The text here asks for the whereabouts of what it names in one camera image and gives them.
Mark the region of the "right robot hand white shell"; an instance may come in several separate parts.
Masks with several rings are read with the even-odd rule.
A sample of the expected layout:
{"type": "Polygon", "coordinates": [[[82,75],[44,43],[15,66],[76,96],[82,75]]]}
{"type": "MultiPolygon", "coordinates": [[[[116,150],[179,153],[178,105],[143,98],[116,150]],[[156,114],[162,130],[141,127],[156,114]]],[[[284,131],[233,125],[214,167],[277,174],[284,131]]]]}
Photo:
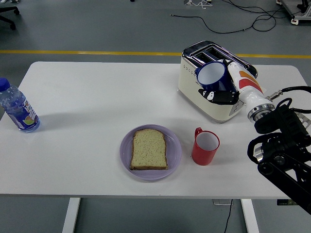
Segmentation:
{"type": "Polygon", "coordinates": [[[195,70],[201,89],[199,93],[209,102],[218,105],[246,105],[249,119],[255,119],[274,110],[272,102],[265,98],[254,76],[239,63],[213,61],[195,70]]]}

